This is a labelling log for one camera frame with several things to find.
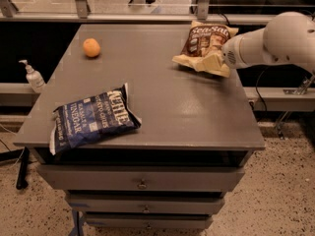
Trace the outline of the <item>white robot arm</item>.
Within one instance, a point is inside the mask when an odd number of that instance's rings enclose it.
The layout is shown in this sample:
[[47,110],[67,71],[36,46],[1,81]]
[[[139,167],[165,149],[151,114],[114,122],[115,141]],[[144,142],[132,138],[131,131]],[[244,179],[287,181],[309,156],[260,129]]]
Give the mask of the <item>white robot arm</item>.
[[197,68],[216,74],[221,67],[244,69],[289,64],[310,74],[315,71],[315,22],[297,12],[281,13],[263,29],[232,37],[220,53],[204,58]]

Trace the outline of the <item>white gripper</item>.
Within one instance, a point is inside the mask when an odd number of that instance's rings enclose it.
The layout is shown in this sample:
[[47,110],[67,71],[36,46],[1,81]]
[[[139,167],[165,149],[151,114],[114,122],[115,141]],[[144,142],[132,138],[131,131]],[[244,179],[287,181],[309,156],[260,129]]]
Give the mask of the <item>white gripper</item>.
[[[237,35],[229,39],[222,46],[222,56],[224,63],[230,69],[242,69],[246,63],[243,61],[240,54],[240,43],[243,35]],[[205,57],[198,59],[195,65],[198,72],[215,72],[222,69],[222,57],[220,53],[214,52]]]

